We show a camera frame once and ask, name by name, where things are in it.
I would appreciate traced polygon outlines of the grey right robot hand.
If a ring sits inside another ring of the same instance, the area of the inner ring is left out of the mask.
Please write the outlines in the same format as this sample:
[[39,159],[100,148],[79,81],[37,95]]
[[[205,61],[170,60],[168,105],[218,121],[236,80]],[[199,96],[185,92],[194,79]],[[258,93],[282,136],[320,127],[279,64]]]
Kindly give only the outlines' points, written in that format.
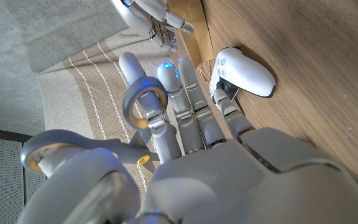
[[175,33],[168,27],[194,33],[194,25],[167,9],[162,0],[111,0],[111,3],[136,34],[163,49],[177,51]]

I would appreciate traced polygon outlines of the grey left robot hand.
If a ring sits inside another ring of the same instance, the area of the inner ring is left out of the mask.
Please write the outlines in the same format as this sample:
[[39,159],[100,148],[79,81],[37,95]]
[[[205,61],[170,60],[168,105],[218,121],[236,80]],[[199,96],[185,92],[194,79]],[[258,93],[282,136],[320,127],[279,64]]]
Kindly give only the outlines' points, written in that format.
[[130,143],[49,130],[22,165],[47,181],[19,223],[358,223],[358,183],[312,145],[255,129],[220,89],[225,138],[190,60],[148,77],[129,52],[122,102]]

